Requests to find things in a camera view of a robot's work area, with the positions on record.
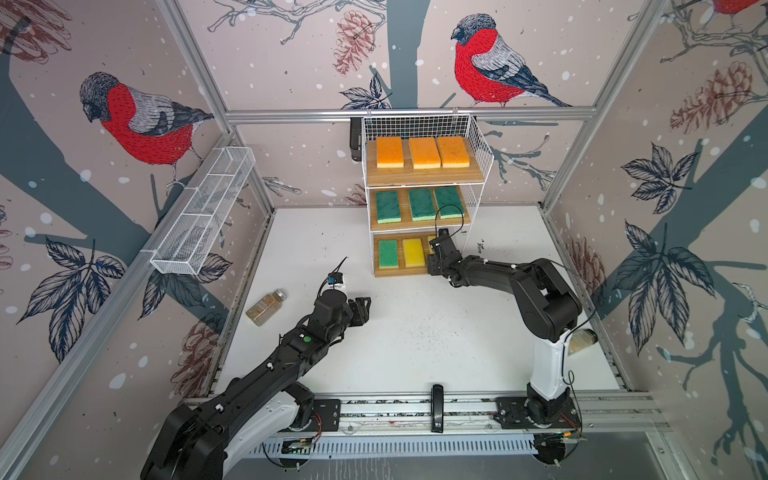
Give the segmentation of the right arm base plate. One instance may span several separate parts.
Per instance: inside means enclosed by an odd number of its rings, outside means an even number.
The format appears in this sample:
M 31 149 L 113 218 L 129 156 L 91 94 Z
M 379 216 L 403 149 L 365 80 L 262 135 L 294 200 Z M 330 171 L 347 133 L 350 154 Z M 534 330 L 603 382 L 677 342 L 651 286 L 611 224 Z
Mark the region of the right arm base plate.
M 526 397 L 497 397 L 493 419 L 504 430 L 547 429 L 575 430 L 582 422 L 573 398 L 546 401 Z

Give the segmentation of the yellow sponge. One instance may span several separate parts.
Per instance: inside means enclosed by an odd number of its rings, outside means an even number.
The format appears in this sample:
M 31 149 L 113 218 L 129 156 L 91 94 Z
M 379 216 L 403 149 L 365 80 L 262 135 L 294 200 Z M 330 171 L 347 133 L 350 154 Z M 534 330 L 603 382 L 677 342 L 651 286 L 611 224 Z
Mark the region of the yellow sponge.
M 426 265 L 424 247 L 421 238 L 408 238 L 402 241 L 406 268 L 421 268 Z

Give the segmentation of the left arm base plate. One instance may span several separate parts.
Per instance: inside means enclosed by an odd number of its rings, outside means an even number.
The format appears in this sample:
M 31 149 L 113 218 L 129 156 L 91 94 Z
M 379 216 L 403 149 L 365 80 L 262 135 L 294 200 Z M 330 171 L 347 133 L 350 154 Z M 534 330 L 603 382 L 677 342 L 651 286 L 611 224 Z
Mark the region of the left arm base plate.
M 315 399 L 299 405 L 297 416 L 288 427 L 299 433 L 336 432 L 339 428 L 341 401 Z

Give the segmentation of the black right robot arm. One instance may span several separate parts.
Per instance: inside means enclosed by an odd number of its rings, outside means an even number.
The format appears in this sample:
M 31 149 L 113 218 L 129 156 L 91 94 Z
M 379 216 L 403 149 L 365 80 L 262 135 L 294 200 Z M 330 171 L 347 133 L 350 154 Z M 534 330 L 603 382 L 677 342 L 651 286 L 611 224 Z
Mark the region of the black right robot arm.
M 511 264 L 477 255 L 464 257 L 446 229 L 439 230 L 429 245 L 430 275 L 447 279 L 455 288 L 485 287 L 514 297 L 524 325 L 536 338 L 525 407 L 534 423 L 550 423 L 570 399 L 564 377 L 565 357 L 583 311 L 569 284 L 545 258 Z

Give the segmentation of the light green sponge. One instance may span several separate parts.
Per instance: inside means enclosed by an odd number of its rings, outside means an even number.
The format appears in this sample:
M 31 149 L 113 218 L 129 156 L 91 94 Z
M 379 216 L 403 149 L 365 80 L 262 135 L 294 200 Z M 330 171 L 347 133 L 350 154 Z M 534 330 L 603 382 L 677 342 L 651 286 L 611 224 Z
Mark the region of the light green sponge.
M 398 242 L 394 239 L 385 239 L 378 242 L 379 268 L 398 269 L 399 253 Z

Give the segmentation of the orange sponge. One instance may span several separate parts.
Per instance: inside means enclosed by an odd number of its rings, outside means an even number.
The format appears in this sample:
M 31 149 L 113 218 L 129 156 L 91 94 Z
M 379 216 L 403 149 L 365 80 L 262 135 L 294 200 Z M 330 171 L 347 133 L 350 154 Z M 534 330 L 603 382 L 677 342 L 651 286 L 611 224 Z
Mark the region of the orange sponge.
M 414 170 L 439 169 L 441 167 L 441 157 L 434 138 L 410 138 L 408 143 Z
M 470 156 L 463 137 L 438 137 L 436 143 L 443 168 L 460 169 L 470 166 Z
M 379 137 L 376 139 L 376 166 L 379 169 L 404 167 L 403 141 L 400 137 Z

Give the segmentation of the dark green sponge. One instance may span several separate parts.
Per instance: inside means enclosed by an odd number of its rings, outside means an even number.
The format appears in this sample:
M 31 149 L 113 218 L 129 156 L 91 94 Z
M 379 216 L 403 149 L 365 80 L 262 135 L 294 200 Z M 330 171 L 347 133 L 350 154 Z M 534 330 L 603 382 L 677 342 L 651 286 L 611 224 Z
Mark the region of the dark green sponge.
M 375 200 L 378 224 L 399 223 L 402 221 L 397 191 L 378 191 L 375 194 Z
M 429 188 L 411 189 L 408 192 L 411 218 L 414 222 L 433 221 L 436 217 L 433 193 Z
M 437 214 L 441 219 L 462 219 L 465 211 L 462 197 L 457 186 L 445 186 L 434 189 Z

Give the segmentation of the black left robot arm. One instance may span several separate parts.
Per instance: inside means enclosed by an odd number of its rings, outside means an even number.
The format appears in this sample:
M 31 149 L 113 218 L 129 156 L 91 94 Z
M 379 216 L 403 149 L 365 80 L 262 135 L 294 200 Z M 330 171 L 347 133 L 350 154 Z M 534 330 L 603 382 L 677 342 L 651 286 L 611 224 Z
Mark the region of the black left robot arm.
M 283 335 L 250 373 L 196 408 L 181 405 L 164 421 L 141 470 L 143 479 L 221 479 L 247 453 L 286 428 L 310 421 L 314 395 L 299 380 L 370 318 L 368 297 L 323 291 L 313 311 Z

